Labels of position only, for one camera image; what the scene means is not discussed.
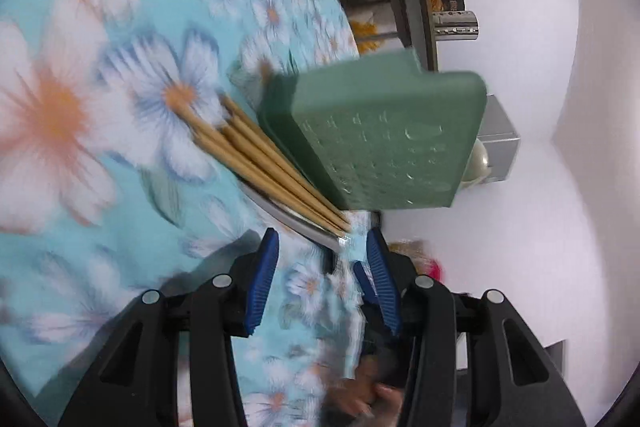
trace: metal screw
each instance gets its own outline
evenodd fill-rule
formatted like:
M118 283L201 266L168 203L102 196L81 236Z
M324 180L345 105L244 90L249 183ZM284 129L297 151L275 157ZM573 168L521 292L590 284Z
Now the metal screw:
M418 275L418 277L415 278L415 285L418 286L418 288L428 290L429 288L433 288L433 279L427 275Z
M227 275L226 273L216 275L212 280L213 286L215 286L216 288L226 288L232 282L233 279L231 279L231 276Z
M149 290L142 296L142 301L145 304L156 304L160 300L160 294L156 290Z
M501 304L504 302L504 295L502 295L502 292L499 292L498 290L489 290L486 293L486 298L494 304Z

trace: orange flower center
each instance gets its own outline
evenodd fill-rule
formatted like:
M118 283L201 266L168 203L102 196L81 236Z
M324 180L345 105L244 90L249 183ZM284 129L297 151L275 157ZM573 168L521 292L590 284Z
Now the orange flower center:
M164 103L173 110L177 107L189 106L196 99L196 91L193 86L188 86L181 82L175 82L171 86L165 87L162 92Z
M306 283L306 292L309 295L313 294L316 291L316 288L318 288L318 280L313 279Z
M329 64L331 62L331 57L329 56L329 53L320 50L316 54L316 61L321 64Z
M284 393L275 393L271 395L271 409L275 411L279 411L284 403Z
M280 15L273 6L269 6L267 8L267 19L269 19L269 22L274 25L280 22Z
M71 149L77 146L78 136L88 126L82 99L53 76L49 68L39 68L37 76L36 91L19 103L26 136L71 159Z
M260 79L263 83L266 83L266 81L273 75L271 63L266 58L262 58L260 63L258 63L258 73L260 74Z

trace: wooden chopstick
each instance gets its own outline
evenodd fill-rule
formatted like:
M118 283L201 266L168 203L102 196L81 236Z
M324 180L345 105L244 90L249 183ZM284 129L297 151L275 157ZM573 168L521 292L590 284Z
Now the wooden chopstick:
M306 219L310 220L312 223L315 223L319 227L322 227L325 230L329 230L338 237L344 235L344 232L341 229L337 228L327 219L324 219L324 217L320 216L312 208L298 200L288 190L280 187L270 177L264 174L264 172L261 172L260 169L253 165L249 160L246 160L244 157L242 157L242 155L238 151L234 150L228 142L227 147L220 143L219 140L212 140L209 138L209 136L206 136L200 131L196 131L193 134L193 141L198 147L212 155L215 159L219 160L222 164L231 169L238 176L251 183L255 188L261 190L270 198L273 198L273 200L286 204L289 208L291 208L291 210L299 213L301 216L306 217Z
M313 197L307 192L302 185L289 176L284 170L282 170L275 162L271 160L262 150L249 141L238 129L236 129L233 123L225 125L220 128L220 132L227 140L239 150L242 154L247 156L253 163L265 171L271 178L276 180L280 185L286 188L289 192L295 195L303 203L306 203L318 214L324 216L331 221L336 227L348 231L348 223L339 215L332 212L324 204L322 204L317 198Z
M201 149L219 160L240 177L250 182L258 188L258 190L266 193L269 197L287 205L293 211L306 217L306 219L309 219L319 227L331 231L338 237L344 235L344 232L339 227L336 227L306 203L296 198L287 189L280 187L264 172L260 171L257 166L242 156L238 150L234 149L220 131L208 125L198 117L190 107L172 107L172 110L194 131L193 140Z
M295 181L302 185L307 192L314 195L321 203L329 208L332 212L340 216L351 230L350 223L344 219L343 214L335 205L325 198L322 193L310 184L298 170L289 162L287 157L282 154L276 144L264 133L264 131L242 110L242 108L226 94L220 97L222 105L231 113L230 124L244 134L251 142L260 148L269 158L271 158L282 170L284 170Z

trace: floral fabric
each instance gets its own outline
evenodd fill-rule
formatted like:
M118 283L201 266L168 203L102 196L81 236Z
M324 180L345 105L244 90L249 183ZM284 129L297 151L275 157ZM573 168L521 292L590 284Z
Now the floral fabric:
M252 251L280 259L262 325L235 339L250 427L311 426L357 355L354 214L335 274L247 200L169 110L251 113L274 70L356 56L337 0L0 0L0 352L55 425L111 319L145 289L191 291ZM191 424L179 360L180 424Z

